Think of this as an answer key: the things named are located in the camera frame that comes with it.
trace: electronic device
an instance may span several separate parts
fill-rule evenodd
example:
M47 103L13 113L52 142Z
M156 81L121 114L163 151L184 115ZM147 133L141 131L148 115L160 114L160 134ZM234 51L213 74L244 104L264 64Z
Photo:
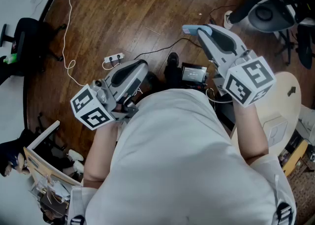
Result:
M242 106L263 98L276 78L263 57L248 50L236 34L215 25L185 25L186 34L198 36L209 61L216 67L213 78L221 96L228 93ZM112 121L129 121L138 111L132 101L148 73L144 60L114 67L103 78L86 85L71 100L74 115L94 130ZM183 63L182 87L203 89L207 68Z

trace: white shirt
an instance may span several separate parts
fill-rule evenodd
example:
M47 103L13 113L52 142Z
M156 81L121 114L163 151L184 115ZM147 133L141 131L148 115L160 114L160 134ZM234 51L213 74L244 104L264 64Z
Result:
M102 186L83 188L87 225L270 225L279 192L295 218L277 157L248 166L204 94L167 90L138 107Z

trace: white table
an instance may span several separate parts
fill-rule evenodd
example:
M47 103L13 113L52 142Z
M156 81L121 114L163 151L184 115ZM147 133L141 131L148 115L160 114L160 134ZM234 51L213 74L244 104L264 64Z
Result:
M301 89L295 76L288 72L276 74L277 82L267 95L256 103L257 113L261 124L279 112L288 120L284 137L281 142L269 147L269 153L279 155L293 135L301 109ZM288 96L288 92L295 87L295 93ZM234 127L230 135L232 144L239 149L237 129Z

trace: white wall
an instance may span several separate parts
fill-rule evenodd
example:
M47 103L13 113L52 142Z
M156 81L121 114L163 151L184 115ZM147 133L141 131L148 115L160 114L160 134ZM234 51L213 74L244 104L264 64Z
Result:
M39 19L47 0L40 2L41 0L0 0L0 31L3 24L8 24L6 34L13 36L20 18ZM10 49L11 44L6 42L0 48L0 56L9 54ZM23 128L23 77L12 76L0 86L0 143L19 137ZM46 224L35 199L28 192L30 187L27 179L28 176L16 171L7 178L0 176L0 224Z

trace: wooden floor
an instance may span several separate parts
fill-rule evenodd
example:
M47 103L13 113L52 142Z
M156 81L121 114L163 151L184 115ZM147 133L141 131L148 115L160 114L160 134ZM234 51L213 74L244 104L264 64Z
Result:
M103 78L103 58L119 52L131 60L138 54L167 47L183 37L184 24L205 24L209 12L222 5L239 4L242 0L71 0L73 11L66 38L65 56L67 65L76 60L70 74L81 84L90 84ZM222 25L223 14L228 8L212 13L217 24ZM68 22L68 0L55 0L46 21L53 27ZM249 49L266 58L274 72L286 70L300 82L302 103L310 106L314 96L315 71L306 70L296 54L292 65L286 67L282 58L275 58L281 45L273 34L253 30L246 20L232 29ZM51 44L51 49L61 55L63 32ZM180 62L200 64L213 72L213 66L200 48L181 41L172 49L142 56L151 71L163 78L165 60L170 52L177 52ZM94 132L84 127L70 107L70 99L81 89L68 76L63 63L47 59L46 71L36 74L28 90L28 124L34 130L39 112L50 123L60 120L59 135L68 146L86 156L92 144Z

